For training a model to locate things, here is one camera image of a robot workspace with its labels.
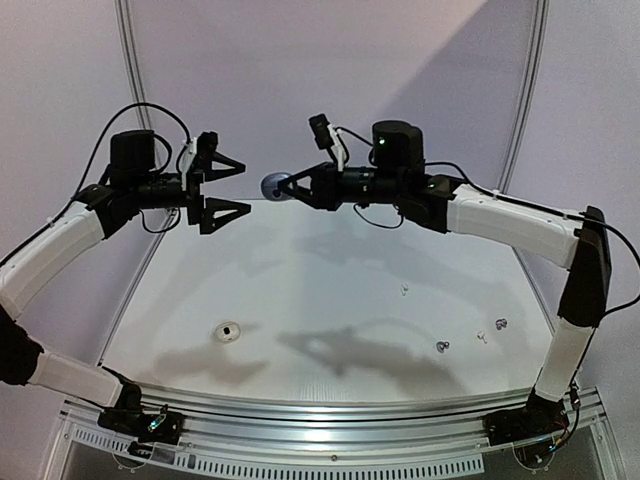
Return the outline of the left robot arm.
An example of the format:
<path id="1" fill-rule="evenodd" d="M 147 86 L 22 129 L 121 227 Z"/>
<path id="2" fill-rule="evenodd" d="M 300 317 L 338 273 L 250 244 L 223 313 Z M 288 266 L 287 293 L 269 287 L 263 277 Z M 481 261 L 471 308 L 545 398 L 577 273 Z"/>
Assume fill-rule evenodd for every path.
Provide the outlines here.
<path id="1" fill-rule="evenodd" d="M 173 209 L 202 235 L 250 212 L 246 203 L 202 192 L 203 185 L 246 170 L 220 151 L 216 132 L 188 137 L 173 172 L 156 163 L 158 141 L 150 129 L 115 134 L 104 178 L 81 188 L 63 213 L 1 263 L 2 383 L 40 387 L 109 409 L 111 419 L 128 434 L 141 433 L 149 423 L 146 408 L 130 397 L 138 393 L 137 385 L 52 348 L 21 319 L 41 293 L 69 279 L 82 258 L 148 211 Z"/>

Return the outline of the purple earbud charging case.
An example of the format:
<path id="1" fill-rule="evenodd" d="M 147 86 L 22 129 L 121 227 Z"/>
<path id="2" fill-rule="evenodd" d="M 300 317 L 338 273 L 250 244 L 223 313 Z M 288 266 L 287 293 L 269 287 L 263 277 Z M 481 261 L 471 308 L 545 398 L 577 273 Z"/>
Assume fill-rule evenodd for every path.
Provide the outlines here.
<path id="1" fill-rule="evenodd" d="M 284 202 L 293 200 L 294 197 L 290 194 L 283 192 L 279 188 L 279 183 L 286 179 L 289 179 L 291 174 L 288 172 L 274 172 L 266 175 L 260 183 L 260 190 L 262 196 L 271 202 Z"/>

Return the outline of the purple earbud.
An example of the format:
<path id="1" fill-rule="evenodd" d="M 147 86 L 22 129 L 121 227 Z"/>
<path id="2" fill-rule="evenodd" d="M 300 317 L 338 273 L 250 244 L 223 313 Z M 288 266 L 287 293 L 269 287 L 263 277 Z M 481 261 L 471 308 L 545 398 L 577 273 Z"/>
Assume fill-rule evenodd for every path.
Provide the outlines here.
<path id="1" fill-rule="evenodd" d="M 450 348 L 448 341 L 439 341 L 436 343 L 436 349 L 439 353 L 444 353 Z"/>
<path id="2" fill-rule="evenodd" d="M 507 325 L 508 325 L 508 322 L 507 322 L 507 320 L 506 320 L 506 319 L 504 319 L 504 318 L 498 319 L 498 320 L 495 322 L 495 326 L 496 326 L 496 329 L 497 329 L 497 330 L 502 330 L 502 329 L 506 328 L 506 327 L 507 327 Z"/>

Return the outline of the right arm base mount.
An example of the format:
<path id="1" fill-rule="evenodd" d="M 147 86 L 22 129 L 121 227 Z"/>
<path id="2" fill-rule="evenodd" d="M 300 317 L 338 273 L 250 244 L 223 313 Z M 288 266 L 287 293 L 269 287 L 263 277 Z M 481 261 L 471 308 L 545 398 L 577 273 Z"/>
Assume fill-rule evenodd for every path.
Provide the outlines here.
<path id="1" fill-rule="evenodd" d="M 483 429 L 491 446 L 516 443 L 564 430 L 569 424 L 562 401 L 536 395 L 524 406 L 501 409 L 483 417 Z"/>

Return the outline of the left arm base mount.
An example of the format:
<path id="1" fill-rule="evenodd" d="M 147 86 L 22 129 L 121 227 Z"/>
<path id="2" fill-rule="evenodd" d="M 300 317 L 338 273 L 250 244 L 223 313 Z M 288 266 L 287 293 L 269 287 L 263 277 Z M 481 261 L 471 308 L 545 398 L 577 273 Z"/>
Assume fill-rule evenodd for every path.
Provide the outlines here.
<path id="1" fill-rule="evenodd" d="M 172 411 L 167 405 L 147 411 L 105 408 L 99 415 L 99 427 L 112 432 L 135 437 L 139 443 L 164 443 L 177 445 L 182 435 L 186 416 Z"/>

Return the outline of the aluminium front rail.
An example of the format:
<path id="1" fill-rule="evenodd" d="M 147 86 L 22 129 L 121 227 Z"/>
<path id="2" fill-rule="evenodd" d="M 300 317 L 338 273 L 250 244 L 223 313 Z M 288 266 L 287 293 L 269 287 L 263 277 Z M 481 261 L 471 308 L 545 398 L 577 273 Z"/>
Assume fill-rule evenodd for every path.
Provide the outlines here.
<path id="1" fill-rule="evenodd" d="M 185 416 L 177 445 L 136 454 L 131 438 L 102 429 L 95 408 L 66 400 L 47 479 L 622 479 L 595 389 L 581 392 L 568 443 L 540 458 L 544 439 L 496 445 L 487 414 L 520 407 L 525 390 L 457 399 L 312 404 L 242 399 L 147 385 L 143 401 Z"/>

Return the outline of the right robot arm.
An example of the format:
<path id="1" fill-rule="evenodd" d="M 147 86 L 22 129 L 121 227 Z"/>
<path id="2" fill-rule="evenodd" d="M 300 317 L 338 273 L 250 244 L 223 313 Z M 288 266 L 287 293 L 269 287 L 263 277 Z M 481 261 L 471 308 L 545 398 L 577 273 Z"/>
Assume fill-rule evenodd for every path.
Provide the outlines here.
<path id="1" fill-rule="evenodd" d="M 483 189 L 464 175 L 430 175 L 422 132 L 405 121 L 373 124 L 367 167 L 349 166 L 341 129 L 324 115 L 310 118 L 309 124 L 329 161 L 296 174 L 264 178 L 261 190 L 267 199 L 293 198 L 326 211 L 344 203 L 390 204 L 403 220 L 427 230 L 524 249 L 568 271 L 551 345 L 527 406 L 517 415 L 524 435 L 539 435 L 554 422 L 606 315 L 611 260 L 601 211 L 557 210 Z"/>

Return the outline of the left aluminium frame post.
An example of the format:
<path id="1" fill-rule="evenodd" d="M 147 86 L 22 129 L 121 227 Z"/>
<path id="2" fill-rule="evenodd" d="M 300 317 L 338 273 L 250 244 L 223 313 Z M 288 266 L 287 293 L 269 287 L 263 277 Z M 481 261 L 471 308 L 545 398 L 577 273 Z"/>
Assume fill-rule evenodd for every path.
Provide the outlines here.
<path id="1" fill-rule="evenodd" d="M 132 4 L 127 0 L 115 0 L 114 7 L 131 99 L 133 103 L 146 103 L 147 95 L 136 45 Z"/>

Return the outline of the white earbud charging case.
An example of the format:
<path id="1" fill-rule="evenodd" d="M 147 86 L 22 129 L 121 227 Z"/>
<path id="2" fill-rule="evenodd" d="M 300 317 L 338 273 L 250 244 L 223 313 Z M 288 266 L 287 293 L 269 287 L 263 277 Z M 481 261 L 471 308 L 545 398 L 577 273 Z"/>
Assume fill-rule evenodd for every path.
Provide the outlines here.
<path id="1" fill-rule="evenodd" d="M 241 336 L 241 327 L 235 322 L 225 322 L 216 327 L 214 335 L 221 343 L 235 342 Z"/>

